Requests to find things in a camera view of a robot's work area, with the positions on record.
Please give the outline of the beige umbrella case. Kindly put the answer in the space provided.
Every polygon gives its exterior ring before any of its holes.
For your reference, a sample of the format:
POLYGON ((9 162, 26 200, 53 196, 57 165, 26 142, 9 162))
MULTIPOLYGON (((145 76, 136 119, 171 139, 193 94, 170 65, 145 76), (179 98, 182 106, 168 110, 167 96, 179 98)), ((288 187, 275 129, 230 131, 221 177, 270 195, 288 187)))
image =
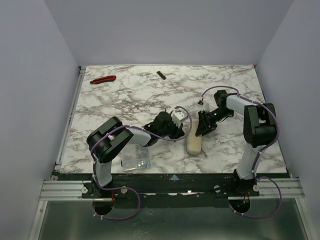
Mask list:
POLYGON ((192 120, 192 124, 189 124, 188 130, 191 130, 186 138, 186 152, 189 155, 197 156, 202 151, 202 136, 196 136, 199 121, 196 119, 192 120))

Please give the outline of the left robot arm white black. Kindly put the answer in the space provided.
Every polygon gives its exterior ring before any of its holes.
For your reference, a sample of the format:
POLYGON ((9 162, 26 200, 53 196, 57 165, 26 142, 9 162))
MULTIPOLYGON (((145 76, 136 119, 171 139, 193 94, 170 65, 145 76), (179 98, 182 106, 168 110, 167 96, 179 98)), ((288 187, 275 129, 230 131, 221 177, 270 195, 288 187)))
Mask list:
POLYGON ((125 125, 113 116, 93 131, 86 139, 94 160, 93 179, 100 187, 106 187, 112 181, 112 160, 128 144, 151 147, 159 139, 178 141, 186 137, 182 121, 176 113, 161 111, 155 119, 143 127, 125 125))

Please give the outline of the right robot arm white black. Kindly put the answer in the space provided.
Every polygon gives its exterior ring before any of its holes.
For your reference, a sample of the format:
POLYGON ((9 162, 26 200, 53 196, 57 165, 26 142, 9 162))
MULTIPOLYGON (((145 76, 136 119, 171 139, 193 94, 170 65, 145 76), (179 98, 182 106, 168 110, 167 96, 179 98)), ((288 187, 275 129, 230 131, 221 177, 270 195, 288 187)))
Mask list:
POLYGON ((279 138, 275 107, 272 103, 259 103, 236 93, 218 90, 214 94, 217 108, 198 112, 198 127, 195 135, 204 136, 217 128, 217 123, 233 117, 243 116, 245 150, 235 172, 240 180, 256 178, 257 168, 264 151, 279 138))

